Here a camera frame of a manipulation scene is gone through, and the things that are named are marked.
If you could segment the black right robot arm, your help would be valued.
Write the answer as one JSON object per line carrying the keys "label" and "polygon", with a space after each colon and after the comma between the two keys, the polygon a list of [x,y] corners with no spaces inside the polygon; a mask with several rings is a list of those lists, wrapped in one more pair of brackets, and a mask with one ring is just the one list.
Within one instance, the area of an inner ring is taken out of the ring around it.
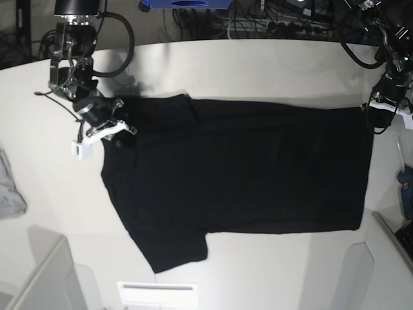
{"label": "black right robot arm", "polygon": [[[49,92],[72,103],[69,113],[79,124],[76,143],[93,144],[107,140],[118,147],[129,147],[137,134],[127,104],[119,98],[106,98],[97,89],[99,78],[114,78],[125,71],[134,56],[135,36],[130,23],[120,14],[109,12],[106,1],[56,1],[54,14],[62,17],[55,29],[50,59]],[[111,72],[94,70],[100,22],[115,19],[128,34],[128,52],[119,68]]]}

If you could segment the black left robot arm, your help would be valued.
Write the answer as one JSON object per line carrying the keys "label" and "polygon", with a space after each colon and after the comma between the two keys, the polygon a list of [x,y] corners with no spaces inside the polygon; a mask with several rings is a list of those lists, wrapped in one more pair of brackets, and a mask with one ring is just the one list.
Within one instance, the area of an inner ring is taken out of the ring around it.
{"label": "black left robot arm", "polygon": [[[378,44],[375,63],[366,63],[348,47],[344,28],[359,17],[364,31]],[[374,70],[385,67],[379,81],[363,105],[367,125],[382,134],[395,115],[412,129],[412,1],[358,1],[344,13],[337,37],[348,56],[360,67]]]}

